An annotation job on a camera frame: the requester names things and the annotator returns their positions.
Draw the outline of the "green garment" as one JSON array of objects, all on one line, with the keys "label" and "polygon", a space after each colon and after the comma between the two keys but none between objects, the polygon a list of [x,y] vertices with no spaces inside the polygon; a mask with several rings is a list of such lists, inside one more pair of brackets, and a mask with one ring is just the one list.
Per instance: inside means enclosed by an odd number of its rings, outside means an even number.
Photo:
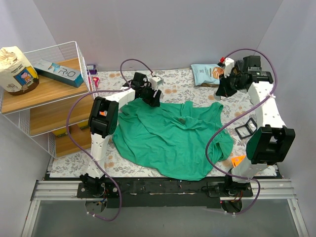
[{"label": "green garment", "polygon": [[225,130],[210,140],[222,127],[223,108],[218,102],[194,107],[192,101],[150,107],[136,99],[121,108],[113,135],[115,147],[122,158],[163,176],[199,181],[233,149],[234,141]]}]

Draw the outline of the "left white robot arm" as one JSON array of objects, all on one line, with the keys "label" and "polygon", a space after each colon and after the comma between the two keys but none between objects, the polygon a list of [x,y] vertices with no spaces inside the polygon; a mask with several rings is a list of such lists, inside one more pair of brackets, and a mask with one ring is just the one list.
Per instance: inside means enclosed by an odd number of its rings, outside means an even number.
[{"label": "left white robot arm", "polygon": [[103,184],[105,174],[101,168],[105,163],[109,139],[118,124],[119,109],[138,98],[151,107],[159,107],[161,90],[158,86],[162,83],[163,80],[158,76],[147,77],[145,74],[136,72],[133,79],[126,82],[120,92],[107,97],[98,96],[94,99],[88,120],[92,161],[86,173],[80,176],[85,190],[93,197],[98,198],[106,193]]}]

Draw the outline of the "grey round brooch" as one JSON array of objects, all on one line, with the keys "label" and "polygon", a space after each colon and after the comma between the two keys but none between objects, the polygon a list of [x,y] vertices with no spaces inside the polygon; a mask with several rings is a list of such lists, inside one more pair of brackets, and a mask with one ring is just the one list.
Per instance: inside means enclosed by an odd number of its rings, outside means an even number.
[{"label": "grey round brooch", "polygon": [[178,120],[179,120],[182,124],[185,124],[185,123],[186,123],[186,120],[183,119],[183,118],[179,118]]}]

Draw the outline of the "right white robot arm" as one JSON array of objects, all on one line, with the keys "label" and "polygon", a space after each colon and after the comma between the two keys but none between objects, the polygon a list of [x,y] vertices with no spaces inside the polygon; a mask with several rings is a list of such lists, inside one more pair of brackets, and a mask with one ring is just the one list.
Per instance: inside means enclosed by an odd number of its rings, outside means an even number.
[{"label": "right white robot arm", "polygon": [[277,108],[273,76],[263,71],[260,56],[243,58],[237,62],[223,57],[218,63],[223,68],[219,76],[217,96],[230,97],[239,90],[246,90],[256,106],[257,130],[246,145],[246,157],[233,169],[232,176],[223,184],[224,192],[235,196],[241,191],[241,183],[247,183],[259,171],[284,161],[295,138],[295,131],[286,127]]}]

